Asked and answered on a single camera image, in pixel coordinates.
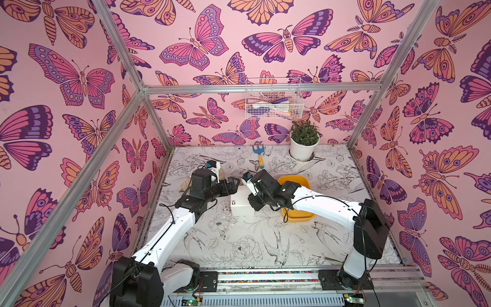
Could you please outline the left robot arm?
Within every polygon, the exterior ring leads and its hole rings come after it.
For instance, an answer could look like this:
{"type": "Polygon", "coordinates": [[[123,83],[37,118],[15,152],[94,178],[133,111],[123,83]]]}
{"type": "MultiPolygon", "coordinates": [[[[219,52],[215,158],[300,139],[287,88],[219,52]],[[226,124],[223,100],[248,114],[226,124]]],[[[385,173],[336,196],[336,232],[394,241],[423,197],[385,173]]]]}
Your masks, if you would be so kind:
{"type": "Polygon", "coordinates": [[[131,257],[115,263],[110,306],[161,306],[176,290],[195,292],[200,288],[198,264],[179,260],[165,269],[170,254],[207,211],[210,202],[237,192],[240,180],[220,179],[218,168],[200,168],[193,172],[187,189],[170,206],[171,216],[164,226],[131,257]]]}

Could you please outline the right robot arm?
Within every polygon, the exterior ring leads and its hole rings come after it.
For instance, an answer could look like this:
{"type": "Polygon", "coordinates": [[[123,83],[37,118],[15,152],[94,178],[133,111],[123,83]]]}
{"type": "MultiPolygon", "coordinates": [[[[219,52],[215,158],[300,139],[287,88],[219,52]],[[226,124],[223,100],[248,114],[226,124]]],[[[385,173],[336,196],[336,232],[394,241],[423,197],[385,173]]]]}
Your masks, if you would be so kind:
{"type": "Polygon", "coordinates": [[[347,202],[317,193],[292,181],[280,184],[266,170],[242,176],[250,190],[248,201],[255,211],[264,206],[278,211],[305,211],[323,217],[352,232],[352,247],[336,273],[338,283],[345,289],[357,289],[363,278],[369,278],[368,264],[383,256],[390,225],[378,203],[347,202]]]}

